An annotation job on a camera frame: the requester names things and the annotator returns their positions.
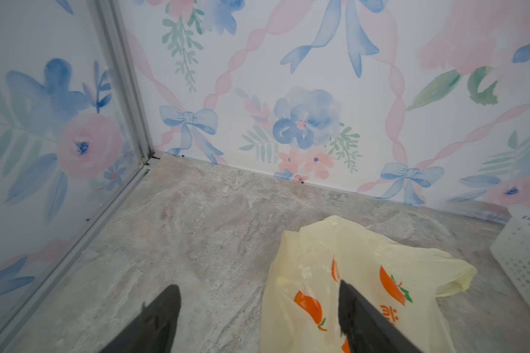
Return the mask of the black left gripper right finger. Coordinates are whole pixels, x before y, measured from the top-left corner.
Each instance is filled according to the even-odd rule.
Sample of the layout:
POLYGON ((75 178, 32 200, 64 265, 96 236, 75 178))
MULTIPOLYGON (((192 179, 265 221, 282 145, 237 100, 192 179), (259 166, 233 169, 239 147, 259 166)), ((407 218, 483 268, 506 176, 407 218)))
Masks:
POLYGON ((416 353, 420 350, 392 326, 352 285, 339 284, 338 319, 351 352, 416 353))

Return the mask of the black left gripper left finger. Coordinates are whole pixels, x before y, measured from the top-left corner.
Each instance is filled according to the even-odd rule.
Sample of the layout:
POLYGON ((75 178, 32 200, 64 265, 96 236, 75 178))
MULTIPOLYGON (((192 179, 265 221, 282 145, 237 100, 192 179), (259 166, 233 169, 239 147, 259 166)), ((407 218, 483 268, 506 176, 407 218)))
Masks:
POLYGON ((181 294, 178 285, 166 287, 101 353, 170 353, 178 328, 181 294))

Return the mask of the yellow plastic bag orange print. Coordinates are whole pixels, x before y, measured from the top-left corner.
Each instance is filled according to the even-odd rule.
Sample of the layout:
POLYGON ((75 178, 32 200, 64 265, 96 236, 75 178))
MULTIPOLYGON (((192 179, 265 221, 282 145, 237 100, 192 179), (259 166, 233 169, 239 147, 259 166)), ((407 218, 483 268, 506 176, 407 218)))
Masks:
POLYGON ((440 297, 468 290, 471 264, 438 249, 399 244, 338 216, 286 231, 261 304, 262 352, 348 352, 339 287, 352 285, 423 352, 452 352, 440 297))

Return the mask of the white perforated plastic basket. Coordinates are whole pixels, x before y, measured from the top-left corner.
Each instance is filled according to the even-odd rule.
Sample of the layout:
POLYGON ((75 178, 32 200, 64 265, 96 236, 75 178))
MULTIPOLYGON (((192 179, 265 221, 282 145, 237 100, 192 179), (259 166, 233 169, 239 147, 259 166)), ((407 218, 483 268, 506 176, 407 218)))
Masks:
POLYGON ((530 306, 530 207, 511 205, 508 210, 511 218, 491 253, 530 306))

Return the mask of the left aluminium corner post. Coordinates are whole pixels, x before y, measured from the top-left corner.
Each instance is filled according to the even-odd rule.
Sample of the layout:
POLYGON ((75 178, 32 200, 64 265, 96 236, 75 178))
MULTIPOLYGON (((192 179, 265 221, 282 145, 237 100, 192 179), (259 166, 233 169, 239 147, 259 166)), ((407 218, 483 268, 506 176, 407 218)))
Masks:
POLYGON ((116 84, 116 95, 124 108, 124 117, 132 131, 132 141, 138 148, 141 162, 146 165, 155 152, 119 3, 88 0, 85 4, 106 57, 108 70, 116 84))

